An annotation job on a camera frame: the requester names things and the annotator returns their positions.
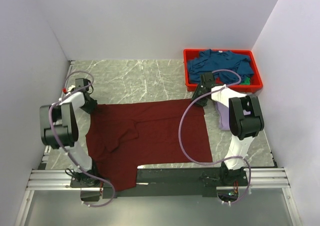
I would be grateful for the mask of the dark red t-shirt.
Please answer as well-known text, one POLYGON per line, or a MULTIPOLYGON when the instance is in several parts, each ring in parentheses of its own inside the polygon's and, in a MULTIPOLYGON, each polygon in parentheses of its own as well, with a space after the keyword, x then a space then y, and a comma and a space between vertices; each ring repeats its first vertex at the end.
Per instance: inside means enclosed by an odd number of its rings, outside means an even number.
POLYGON ((100 104, 86 134, 89 156, 119 191, 136 185, 140 165, 212 162, 204 114, 190 99, 100 104))

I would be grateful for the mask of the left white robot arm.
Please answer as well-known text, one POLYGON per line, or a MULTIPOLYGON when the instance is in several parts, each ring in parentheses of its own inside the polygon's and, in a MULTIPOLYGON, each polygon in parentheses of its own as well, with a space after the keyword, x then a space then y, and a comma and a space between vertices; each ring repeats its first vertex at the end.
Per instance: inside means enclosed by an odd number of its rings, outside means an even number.
POLYGON ((70 159, 72 169, 67 168, 65 173, 85 187, 99 185, 100 174, 96 163, 79 143, 75 111, 82 109, 91 114, 96 109, 98 103, 91 97, 92 88, 89 79, 78 78, 75 85, 64 92, 64 98, 39 109, 42 143, 63 152, 70 159))

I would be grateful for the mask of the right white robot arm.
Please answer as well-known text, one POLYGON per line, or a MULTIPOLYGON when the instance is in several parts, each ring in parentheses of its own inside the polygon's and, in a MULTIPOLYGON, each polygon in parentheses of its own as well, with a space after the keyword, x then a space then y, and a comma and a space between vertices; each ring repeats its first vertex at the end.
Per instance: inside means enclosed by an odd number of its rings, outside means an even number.
POLYGON ((219 179, 224 185, 231 185, 245 176, 244 158, 254 138, 264 128, 264 119, 258 97, 243 94, 226 85, 216 84, 212 72, 200 76, 200 83, 192 96, 199 99, 196 104, 206 106, 208 99, 226 108, 227 122, 232 133, 230 146, 220 166, 219 179))

